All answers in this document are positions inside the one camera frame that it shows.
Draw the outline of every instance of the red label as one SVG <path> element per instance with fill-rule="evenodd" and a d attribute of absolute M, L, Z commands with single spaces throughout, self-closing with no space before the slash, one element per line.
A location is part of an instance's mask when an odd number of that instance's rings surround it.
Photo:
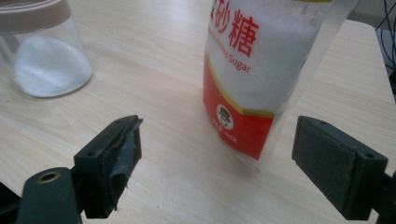
<path fill-rule="evenodd" d="M 208 58 L 205 58 L 204 103 L 220 138 L 234 149 L 258 160 L 274 118 L 245 115 L 233 108 L 221 94 Z"/>

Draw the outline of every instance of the black cable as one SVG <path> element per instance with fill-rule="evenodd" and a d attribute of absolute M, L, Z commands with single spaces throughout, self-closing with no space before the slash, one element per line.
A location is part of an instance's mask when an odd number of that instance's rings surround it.
<path fill-rule="evenodd" d="M 390 60 L 390 62 L 392 63 L 392 67 L 388 66 L 388 68 L 390 69 L 396 69 L 396 62 L 395 62 L 395 56 L 396 56 L 396 43 L 395 43 L 395 31 L 396 31 L 396 22 L 393 23 L 393 27 L 390 25 L 390 20 L 389 20 L 389 14 L 391 13 L 391 11 L 395 8 L 396 6 L 396 2 L 393 4 L 393 6 L 391 7 L 390 10 L 388 10 L 388 3 L 387 0 L 384 0 L 384 9 L 385 9 L 385 18 L 379 23 L 379 25 L 375 28 L 375 30 L 377 30 L 384 22 L 387 23 L 388 29 L 389 29 L 389 34 L 390 34 L 390 38 L 392 41 L 392 47 L 391 47 L 391 57 L 388 54 L 387 49 L 385 48 L 384 45 L 384 30 L 381 29 L 381 45 L 382 45 L 382 49 L 384 50 L 384 53 L 386 55 L 386 57 Z"/>
<path fill-rule="evenodd" d="M 387 17 L 388 17 L 388 15 L 390 14 L 390 12 L 393 10 L 393 8 L 396 6 L 396 2 L 393 4 L 393 6 L 392 6 L 392 8 L 390 9 L 390 11 L 389 12 L 385 12 L 385 18 L 384 18 L 384 20 L 382 20 L 380 23 L 379 23 L 379 25 L 375 28 L 375 30 L 377 30 L 381 25 L 382 25 L 382 23 L 384 23 L 384 21 L 387 19 Z"/>

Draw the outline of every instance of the plastic bag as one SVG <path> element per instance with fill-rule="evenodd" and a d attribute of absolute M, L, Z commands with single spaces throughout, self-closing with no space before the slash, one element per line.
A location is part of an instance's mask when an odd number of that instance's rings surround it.
<path fill-rule="evenodd" d="M 214 0 L 205 47 L 204 103 L 220 138 L 238 156 L 252 162 L 269 158 L 285 111 L 298 101 L 356 3 Z"/>

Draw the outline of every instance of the light wood grain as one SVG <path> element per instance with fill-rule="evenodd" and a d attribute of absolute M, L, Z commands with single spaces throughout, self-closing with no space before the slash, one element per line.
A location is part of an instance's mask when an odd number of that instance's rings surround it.
<path fill-rule="evenodd" d="M 94 70 L 84 88 L 32 98 L 0 67 L 0 180 L 18 193 L 31 175 L 71 168 L 109 122 L 132 114 L 144 119 L 143 159 L 120 209 L 84 223 L 348 223 L 291 160 L 298 115 L 330 122 L 387 156 L 388 174 L 396 170 L 396 107 L 372 27 L 345 22 L 258 172 L 205 113 L 211 1 L 69 3 Z"/>

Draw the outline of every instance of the jar lid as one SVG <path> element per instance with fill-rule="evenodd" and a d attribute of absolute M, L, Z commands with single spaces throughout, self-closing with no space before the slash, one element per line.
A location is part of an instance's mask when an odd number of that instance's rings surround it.
<path fill-rule="evenodd" d="M 31 33 L 66 21 L 66 0 L 0 0 L 0 34 Z"/>

